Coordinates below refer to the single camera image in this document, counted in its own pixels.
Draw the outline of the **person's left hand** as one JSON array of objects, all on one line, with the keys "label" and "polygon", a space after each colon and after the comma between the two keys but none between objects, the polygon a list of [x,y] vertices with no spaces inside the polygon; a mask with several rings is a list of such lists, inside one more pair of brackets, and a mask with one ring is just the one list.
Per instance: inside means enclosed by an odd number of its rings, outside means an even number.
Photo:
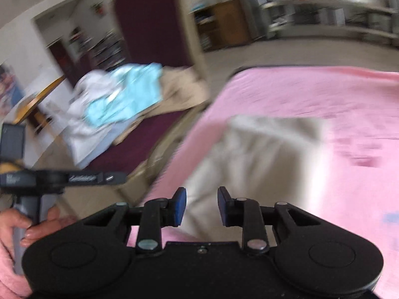
[{"label": "person's left hand", "polygon": [[41,238],[75,222],[77,222],[77,218],[73,215],[62,217],[58,206],[51,207],[47,212],[47,218],[38,225],[33,225],[32,220],[18,210],[7,209],[1,212],[1,244],[13,252],[13,232],[16,228],[21,228],[25,230],[25,233],[19,245],[27,248]]}]

